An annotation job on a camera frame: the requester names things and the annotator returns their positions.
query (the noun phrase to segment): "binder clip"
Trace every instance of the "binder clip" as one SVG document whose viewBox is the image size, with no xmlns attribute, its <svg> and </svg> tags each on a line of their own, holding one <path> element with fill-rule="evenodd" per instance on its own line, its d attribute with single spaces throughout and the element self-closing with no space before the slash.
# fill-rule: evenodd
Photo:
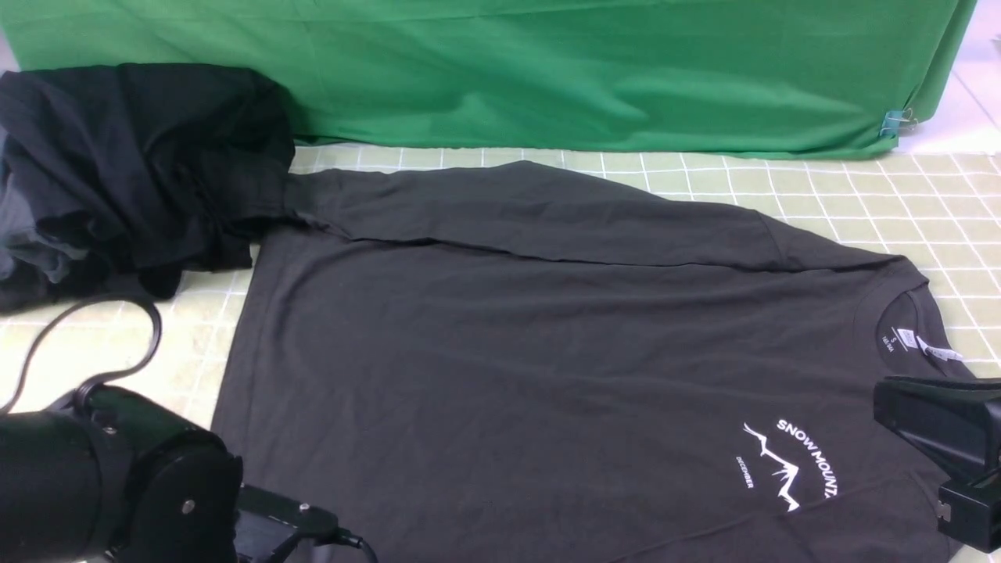
<svg viewBox="0 0 1001 563">
<path fill-rule="evenodd" d="M 914 118 L 914 109 L 887 111 L 883 117 L 883 127 L 879 130 L 881 137 L 896 137 L 901 131 L 913 131 L 918 126 Z"/>
<path fill-rule="evenodd" d="M 938 490 L 939 532 L 987 553 L 1001 547 L 1001 379 L 887 378 L 873 415 L 950 477 Z"/>
</svg>

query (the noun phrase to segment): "white print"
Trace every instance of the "white print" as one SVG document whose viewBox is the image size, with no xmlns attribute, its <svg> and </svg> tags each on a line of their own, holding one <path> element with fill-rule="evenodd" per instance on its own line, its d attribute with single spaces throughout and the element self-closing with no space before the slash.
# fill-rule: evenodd
<svg viewBox="0 0 1001 563">
<path fill-rule="evenodd" d="M 838 494 L 838 476 L 831 469 L 831 464 L 827 463 L 827 459 L 824 458 L 824 452 L 807 436 L 806 432 L 803 432 L 803 430 L 797 428 L 792 423 L 780 420 L 776 427 L 802 442 L 803 446 L 810 452 L 810 455 L 813 456 L 814 463 L 817 464 L 817 469 L 824 476 L 824 498 L 829 499 L 836 496 Z"/>
<path fill-rule="evenodd" d="M 771 450 L 769 450 L 768 438 L 762 434 L 758 434 L 757 432 L 751 430 L 751 427 L 749 427 L 747 423 L 744 423 L 744 432 L 747 432 L 748 434 L 757 437 L 758 441 L 761 442 L 762 457 L 768 456 L 773 460 L 782 464 L 782 469 L 772 474 L 772 475 L 778 475 L 779 480 L 784 483 L 782 488 L 779 489 L 779 498 L 785 499 L 785 501 L 789 503 L 789 512 L 792 512 L 797 508 L 799 508 L 800 503 L 796 502 L 796 500 L 789 494 L 789 490 L 793 487 L 793 481 L 796 479 L 796 476 L 800 473 L 800 468 L 780 458 L 779 456 L 775 455 Z"/>
<path fill-rule="evenodd" d="M 744 472 L 744 483 L 747 484 L 748 489 L 754 489 L 754 479 L 751 479 L 751 472 L 748 471 L 744 458 L 737 456 L 737 465 L 741 466 L 741 471 Z"/>
</svg>

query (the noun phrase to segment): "gray fabric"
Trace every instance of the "gray fabric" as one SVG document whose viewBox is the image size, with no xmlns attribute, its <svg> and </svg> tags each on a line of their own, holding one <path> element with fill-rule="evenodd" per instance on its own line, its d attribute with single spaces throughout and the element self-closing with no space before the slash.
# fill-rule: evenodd
<svg viewBox="0 0 1001 563">
<path fill-rule="evenodd" d="M 905 258 L 529 163 L 330 171 L 286 197 L 313 228 L 264 241 L 212 426 L 248 482 L 383 561 L 957 549 L 945 476 L 872 420 L 881 321 L 939 320 Z"/>
</svg>

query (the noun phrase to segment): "black cable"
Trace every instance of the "black cable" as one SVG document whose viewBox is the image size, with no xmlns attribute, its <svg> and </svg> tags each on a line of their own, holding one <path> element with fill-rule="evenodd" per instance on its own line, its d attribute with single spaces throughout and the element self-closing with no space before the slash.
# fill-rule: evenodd
<svg viewBox="0 0 1001 563">
<path fill-rule="evenodd" d="M 378 556 L 375 555 L 372 546 L 368 545 L 368 542 L 361 536 L 352 534 L 347 528 L 337 528 L 337 533 L 333 535 L 333 543 L 360 549 L 361 553 L 365 554 L 365 560 L 368 563 L 378 563 Z"/>
<path fill-rule="evenodd" d="M 358 538 L 358 549 L 361 550 L 361 553 L 365 554 L 365 559 L 368 560 L 368 563 L 378 563 L 378 557 L 372 551 L 372 547 L 362 538 Z"/>
<path fill-rule="evenodd" d="M 34 358 L 35 353 L 41 346 L 42 341 L 45 340 L 45 337 L 47 337 L 49 333 L 51 333 L 57 326 L 59 326 L 59 324 L 62 323 L 63 320 L 65 320 L 70 315 L 73 315 L 77 311 L 80 311 L 81 309 L 90 307 L 92 305 L 110 303 L 110 302 L 130 303 L 132 305 L 139 307 L 144 312 L 146 312 L 146 315 L 149 316 L 149 320 L 153 325 L 153 335 L 152 337 L 150 337 L 149 348 L 146 351 L 146 356 L 142 360 L 140 360 L 139 363 L 136 364 L 135 366 L 128 368 L 127 370 L 98 374 L 88 379 L 87 381 L 83 382 L 83 384 L 80 385 L 79 388 L 77 388 L 76 392 L 73 395 L 74 408 L 77 410 L 77 412 L 85 413 L 87 410 L 87 401 L 90 399 L 90 394 L 93 393 L 95 389 L 99 388 L 100 386 L 110 381 L 119 380 L 121 378 L 131 376 L 132 374 L 142 370 L 143 368 L 146 367 L 146 365 L 149 364 L 149 362 L 153 359 L 153 356 L 156 355 L 156 349 L 160 346 L 160 336 L 161 333 L 163 332 L 163 320 L 160 317 L 160 312 L 156 309 L 155 305 L 153 305 L 148 300 L 135 297 L 128 297 L 128 296 L 103 296 L 99 298 L 91 298 L 88 300 L 81 301 L 73 305 L 66 311 L 60 313 L 58 317 L 56 317 L 48 325 L 46 325 L 45 328 L 42 329 L 40 333 L 38 333 L 38 336 L 35 337 L 35 340 L 31 343 L 31 347 L 28 349 L 28 355 L 24 359 L 24 364 L 21 366 L 21 374 L 18 376 L 17 387 L 14 388 L 14 395 L 10 398 L 9 401 L 7 401 L 7 403 L 5 403 L 2 407 L 0 407 L 0 415 L 6 415 L 10 413 L 10 411 L 14 408 L 14 405 L 16 405 L 17 401 L 21 398 L 21 395 L 24 393 L 24 384 L 28 380 L 28 369 L 31 367 L 31 360 L 32 358 Z"/>
</svg>

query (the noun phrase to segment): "clothing tag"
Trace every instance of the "clothing tag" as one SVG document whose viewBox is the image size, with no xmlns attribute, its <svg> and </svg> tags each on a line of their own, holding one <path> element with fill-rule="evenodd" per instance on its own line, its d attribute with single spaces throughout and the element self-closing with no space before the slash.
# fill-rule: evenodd
<svg viewBox="0 0 1001 563">
<path fill-rule="evenodd" d="M 921 352 L 925 353 L 925 356 L 934 356 L 940 360 L 956 360 L 962 362 L 963 355 L 960 353 L 949 350 L 948 348 L 935 348 L 934 346 L 928 346 L 925 341 L 921 340 L 921 337 L 915 337 L 918 339 L 918 344 L 921 345 Z"/>
<path fill-rule="evenodd" d="M 897 336 L 900 338 L 900 342 L 904 343 L 904 346 L 910 348 L 918 348 L 918 342 L 914 338 L 914 331 L 909 331 L 907 329 L 896 329 Z"/>
</svg>

